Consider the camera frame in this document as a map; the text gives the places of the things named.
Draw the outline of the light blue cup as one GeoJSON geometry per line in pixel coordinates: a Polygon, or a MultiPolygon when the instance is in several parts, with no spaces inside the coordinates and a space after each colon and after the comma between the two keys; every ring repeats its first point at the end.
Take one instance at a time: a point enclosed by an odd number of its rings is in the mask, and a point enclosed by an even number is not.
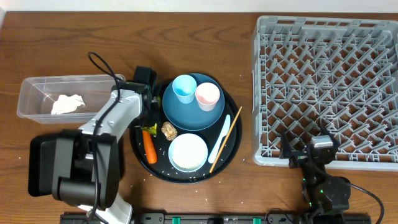
{"type": "Polygon", "coordinates": [[[197,82],[191,75],[180,75],[174,79],[172,89],[181,103],[189,104],[195,98],[197,82]]]}

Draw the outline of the light blue bowl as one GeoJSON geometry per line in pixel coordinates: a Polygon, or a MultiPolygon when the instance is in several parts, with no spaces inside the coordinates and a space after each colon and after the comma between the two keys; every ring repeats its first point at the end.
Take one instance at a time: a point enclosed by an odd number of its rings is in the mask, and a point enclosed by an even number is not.
{"type": "Polygon", "coordinates": [[[169,146],[169,161],[180,172],[196,172],[207,158],[206,142],[196,134],[181,134],[169,146]]]}

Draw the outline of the brown walnut shell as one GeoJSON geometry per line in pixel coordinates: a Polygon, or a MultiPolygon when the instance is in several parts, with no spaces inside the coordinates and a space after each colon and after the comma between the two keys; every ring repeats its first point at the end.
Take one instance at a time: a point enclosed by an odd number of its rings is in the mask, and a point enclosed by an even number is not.
{"type": "Polygon", "coordinates": [[[161,131],[168,141],[173,141],[178,136],[177,129],[168,121],[162,125],[161,131]]]}

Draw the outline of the white tissue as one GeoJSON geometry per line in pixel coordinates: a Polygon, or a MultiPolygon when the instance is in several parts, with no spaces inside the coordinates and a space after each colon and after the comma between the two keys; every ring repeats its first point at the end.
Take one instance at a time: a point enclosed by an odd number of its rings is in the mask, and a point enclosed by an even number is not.
{"type": "Polygon", "coordinates": [[[80,95],[60,95],[58,100],[53,103],[51,115],[71,113],[84,106],[86,104],[80,95]]]}

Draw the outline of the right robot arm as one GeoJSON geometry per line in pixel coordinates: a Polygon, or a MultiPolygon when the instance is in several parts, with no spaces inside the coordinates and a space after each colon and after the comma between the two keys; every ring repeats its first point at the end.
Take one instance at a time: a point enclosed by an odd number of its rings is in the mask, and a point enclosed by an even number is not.
{"type": "Polygon", "coordinates": [[[320,135],[311,138],[302,150],[290,146],[285,131],[279,158],[289,160],[289,168],[301,169],[302,195],[310,209],[293,217],[292,223],[345,223],[343,212],[349,209],[351,187],[344,177],[326,173],[325,166],[335,160],[340,146],[326,127],[320,126],[320,135]]]}

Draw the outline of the pink cup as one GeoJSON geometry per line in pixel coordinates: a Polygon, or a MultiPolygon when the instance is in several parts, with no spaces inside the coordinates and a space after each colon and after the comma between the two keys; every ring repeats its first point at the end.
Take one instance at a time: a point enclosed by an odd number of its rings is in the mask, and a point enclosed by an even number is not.
{"type": "Polygon", "coordinates": [[[220,98],[220,90],[214,83],[202,83],[197,86],[195,97],[203,111],[211,111],[220,98]]]}

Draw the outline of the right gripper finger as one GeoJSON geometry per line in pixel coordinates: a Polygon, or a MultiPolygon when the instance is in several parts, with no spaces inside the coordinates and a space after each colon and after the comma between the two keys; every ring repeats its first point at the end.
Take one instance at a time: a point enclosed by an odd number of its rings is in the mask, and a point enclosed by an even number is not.
{"type": "Polygon", "coordinates": [[[287,135],[284,131],[281,132],[280,138],[281,138],[281,149],[280,149],[279,158],[289,159],[292,155],[292,148],[289,144],[289,140],[287,139],[287,135]]]}
{"type": "Polygon", "coordinates": [[[325,126],[325,122],[324,120],[320,120],[319,121],[319,128],[320,128],[320,135],[321,136],[329,136],[331,139],[334,138],[334,136],[329,132],[329,130],[326,128],[325,126]]]}

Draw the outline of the orange carrot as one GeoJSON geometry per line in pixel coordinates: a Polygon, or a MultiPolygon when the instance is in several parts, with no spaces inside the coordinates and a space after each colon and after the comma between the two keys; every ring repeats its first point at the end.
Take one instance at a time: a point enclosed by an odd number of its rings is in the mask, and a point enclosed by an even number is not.
{"type": "Polygon", "coordinates": [[[155,164],[157,162],[157,154],[155,151],[154,143],[152,141],[150,133],[147,131],[142,132],[143,141],[144,141],[144,149],[146,152],[146,158],[148,163],[155,164]]]}

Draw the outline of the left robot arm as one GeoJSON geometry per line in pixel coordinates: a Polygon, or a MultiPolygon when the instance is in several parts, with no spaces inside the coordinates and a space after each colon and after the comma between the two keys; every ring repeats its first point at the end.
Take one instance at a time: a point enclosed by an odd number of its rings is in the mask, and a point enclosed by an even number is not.
{"type": "Polygon", "coordinates": [[[149,114],[156,76],[149,67],[136,67],[132,81],[117,81],[89,122],[56,138],[52,196],[85,210],[87,221],[131,222],[132,205],[118,193],[119,140],[134,120],[149,114]]]}

